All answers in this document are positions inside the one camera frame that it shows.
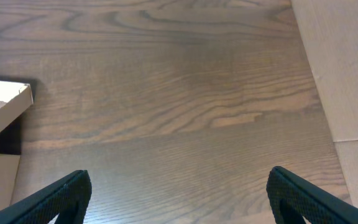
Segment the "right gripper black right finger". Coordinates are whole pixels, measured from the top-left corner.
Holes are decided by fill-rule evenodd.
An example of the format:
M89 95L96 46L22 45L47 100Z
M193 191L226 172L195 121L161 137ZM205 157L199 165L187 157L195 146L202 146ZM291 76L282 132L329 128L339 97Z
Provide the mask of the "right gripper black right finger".
M358 224L358 208L280 166L269 173L267 195L279 224Z

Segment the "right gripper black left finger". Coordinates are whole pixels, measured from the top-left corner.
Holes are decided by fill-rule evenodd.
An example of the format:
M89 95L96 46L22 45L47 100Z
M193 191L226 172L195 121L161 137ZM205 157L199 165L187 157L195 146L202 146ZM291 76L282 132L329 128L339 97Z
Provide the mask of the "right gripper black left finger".
M82 224L91 199L87 170L76 170L0 211L0 224Z

